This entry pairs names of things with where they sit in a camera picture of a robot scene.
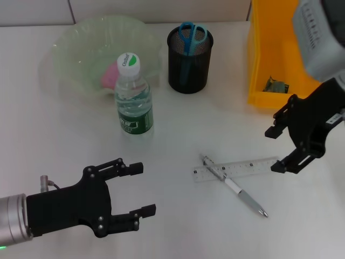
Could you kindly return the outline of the white grey ballpoint pen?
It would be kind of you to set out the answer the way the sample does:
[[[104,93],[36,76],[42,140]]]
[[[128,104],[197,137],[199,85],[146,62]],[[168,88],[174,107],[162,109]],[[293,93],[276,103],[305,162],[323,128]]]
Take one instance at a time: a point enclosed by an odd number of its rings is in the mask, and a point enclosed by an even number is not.
[[[219,181],[223,182],[227,185],[230,189],[232,189],[238,196],[238,198],[246,204],[252,211],[256,212],[257,214],[268,218],[268,214],[264,210],[264,208],[255,201],[244,189],[239,187],[232,179],[228,178],[224,171],[218,171],[215,169],[215,163],[206,155],[200,154],[199,155],[203,166],[212,173]]]

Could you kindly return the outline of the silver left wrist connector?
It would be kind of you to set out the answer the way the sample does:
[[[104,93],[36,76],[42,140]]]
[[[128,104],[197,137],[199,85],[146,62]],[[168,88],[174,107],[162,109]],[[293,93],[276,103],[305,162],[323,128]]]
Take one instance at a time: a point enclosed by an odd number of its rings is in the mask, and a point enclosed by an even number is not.
[[[47,175],[42,175],[40,177],[40,192],[48,192],[49,186],[52,186],[56,189],[60,189],[53,181],[51,181]]]

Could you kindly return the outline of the green label water bottle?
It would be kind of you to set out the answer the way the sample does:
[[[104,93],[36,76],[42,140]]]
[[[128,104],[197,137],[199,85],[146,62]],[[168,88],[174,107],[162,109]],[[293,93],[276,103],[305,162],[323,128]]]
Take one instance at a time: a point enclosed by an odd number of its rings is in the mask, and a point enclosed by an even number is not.
[[[141,73],[139,57],[131,52],[117,59],[119,77],[115,85],[115,102],[123,131],[131,135],[148,132],[153,124],[151,89]]]

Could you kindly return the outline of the black mesh pen holder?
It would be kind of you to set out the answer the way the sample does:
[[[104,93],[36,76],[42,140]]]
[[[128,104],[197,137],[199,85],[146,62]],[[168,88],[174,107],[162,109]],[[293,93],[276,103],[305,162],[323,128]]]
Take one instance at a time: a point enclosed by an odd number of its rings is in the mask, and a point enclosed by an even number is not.
[[[199,44],[192,57],[183,55],[184,41],[178,35],[179,27],[173,29],[167,38],[168,45],[168,82],[175,91],[183,94],[193,94],[205,88],[213,47],[213,36],[207,30],[208,36],[204,43]],[[188,81],[180,84],[181,65],[184,60],[191,59]]]

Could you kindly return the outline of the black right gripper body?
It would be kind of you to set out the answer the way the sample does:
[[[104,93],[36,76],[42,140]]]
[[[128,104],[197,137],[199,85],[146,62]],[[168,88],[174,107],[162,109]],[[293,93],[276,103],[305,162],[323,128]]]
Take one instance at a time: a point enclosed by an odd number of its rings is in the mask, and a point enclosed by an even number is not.
[[[345,108],[345,90],[335,78],[322,83],[307,98],[296,94],[289,98],[287,110],[288,131],[296,146],[296,158],[320,158],[326,148],[330,126],[326,125],[335,114]]]

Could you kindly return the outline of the clear plastic ruler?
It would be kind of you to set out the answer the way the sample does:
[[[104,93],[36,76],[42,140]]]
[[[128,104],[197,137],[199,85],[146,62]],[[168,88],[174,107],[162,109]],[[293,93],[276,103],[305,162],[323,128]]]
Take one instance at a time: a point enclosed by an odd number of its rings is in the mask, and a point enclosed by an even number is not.
[[[242,178],[246,176],[271,173],[271,166],[278,161],[277,157],[258,160],[230,162],[223,164],[204,165],[195,167],[192,176],[195,182],[224,181],[226,178]]]

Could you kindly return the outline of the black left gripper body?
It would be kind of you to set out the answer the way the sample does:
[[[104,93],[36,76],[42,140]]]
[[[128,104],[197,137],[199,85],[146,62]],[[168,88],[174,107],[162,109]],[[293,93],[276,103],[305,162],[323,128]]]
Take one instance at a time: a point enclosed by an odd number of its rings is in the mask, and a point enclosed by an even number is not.
[[[111,199],[95,166],[85,168],[73,186],[28,196],[26,205],[33,237],[78,225],[90,227],[98,238],[108,235]]]

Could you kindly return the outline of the blue handled scissors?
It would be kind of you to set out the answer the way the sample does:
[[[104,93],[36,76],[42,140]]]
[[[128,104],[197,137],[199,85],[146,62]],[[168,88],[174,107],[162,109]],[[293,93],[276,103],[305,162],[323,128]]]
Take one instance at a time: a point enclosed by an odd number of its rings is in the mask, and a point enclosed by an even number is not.
[[[195,25],[193,22],[183,22],[179,27],[178,35],[181,40],[184,41],[183,55],[192,57],[195,54],[196,47],[206,41],[208,32],[202,25]],[[190,67],[191,59],[184,60],[181,65],[181,85],[185,85],[187,83]]]

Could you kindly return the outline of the pink peach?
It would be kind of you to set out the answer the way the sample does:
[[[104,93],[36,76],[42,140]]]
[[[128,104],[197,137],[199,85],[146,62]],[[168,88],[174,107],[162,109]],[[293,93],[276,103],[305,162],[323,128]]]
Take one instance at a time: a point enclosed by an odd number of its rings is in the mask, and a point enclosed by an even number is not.
[[[117,62],[112,63],[101,78],[101,86],[106,89],[114,90],[116,81],[119,77]]]

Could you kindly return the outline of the yellow plastic storage bin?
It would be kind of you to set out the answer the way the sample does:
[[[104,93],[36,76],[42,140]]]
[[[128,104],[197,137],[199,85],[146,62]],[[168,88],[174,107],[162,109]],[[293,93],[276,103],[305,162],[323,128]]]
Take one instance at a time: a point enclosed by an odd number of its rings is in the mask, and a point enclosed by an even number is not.
[[[247,39],[248,103],[257,108],[280,109],[289,97],[309,96],[320,84],[305,71],[292,18],[299,0],[251,0]],[[288,93],[265,92],[273,78],[289,85]]]

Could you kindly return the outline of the translucent green fruit plate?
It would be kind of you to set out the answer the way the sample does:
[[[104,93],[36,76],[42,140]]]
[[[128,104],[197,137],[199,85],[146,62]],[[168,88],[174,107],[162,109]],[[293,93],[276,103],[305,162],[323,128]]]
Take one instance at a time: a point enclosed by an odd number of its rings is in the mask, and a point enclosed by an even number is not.
[[[138,55],[147,79],[161,70],[161,41],[144,22],[108,15],[72,25],[52,44],[38,66],[40,89],[56,99],[109,102],[114,91],[102,87],[101,78],[117,58]]]

